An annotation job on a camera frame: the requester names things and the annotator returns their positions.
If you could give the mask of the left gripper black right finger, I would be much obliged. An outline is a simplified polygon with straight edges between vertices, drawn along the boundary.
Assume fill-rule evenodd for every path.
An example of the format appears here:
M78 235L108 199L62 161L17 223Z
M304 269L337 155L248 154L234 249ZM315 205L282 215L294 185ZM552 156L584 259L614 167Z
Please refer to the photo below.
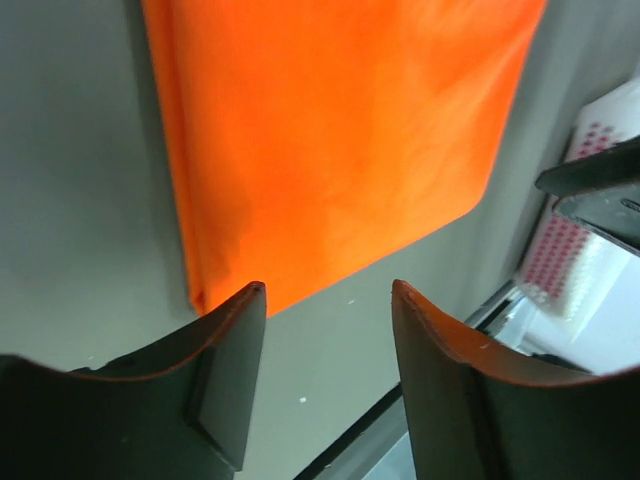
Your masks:
M635 479L639 372L597 376L523 355L405 281L392 324L420 479Z

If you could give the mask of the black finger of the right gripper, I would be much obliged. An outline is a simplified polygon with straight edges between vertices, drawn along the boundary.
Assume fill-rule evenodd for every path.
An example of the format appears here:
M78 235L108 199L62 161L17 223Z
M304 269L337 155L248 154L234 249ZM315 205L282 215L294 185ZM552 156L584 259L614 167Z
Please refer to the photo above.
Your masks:
M537 189L552 211L624 250L639 253L639 138L543 171Z

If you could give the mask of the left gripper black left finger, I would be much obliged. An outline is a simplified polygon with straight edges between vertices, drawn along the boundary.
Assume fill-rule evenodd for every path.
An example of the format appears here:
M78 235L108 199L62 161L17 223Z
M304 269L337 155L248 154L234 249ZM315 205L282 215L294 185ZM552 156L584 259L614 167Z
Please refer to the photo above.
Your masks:
M1 359L5 479L231 479L244 464L266 323L252 282L102 368Z

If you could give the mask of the orange t-shirt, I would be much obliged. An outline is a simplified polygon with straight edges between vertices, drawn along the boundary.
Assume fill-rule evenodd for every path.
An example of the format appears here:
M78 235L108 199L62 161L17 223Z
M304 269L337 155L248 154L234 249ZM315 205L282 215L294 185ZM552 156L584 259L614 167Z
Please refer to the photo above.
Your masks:
M184 249L207 313L276 314L481 200L542 1L146 1Z

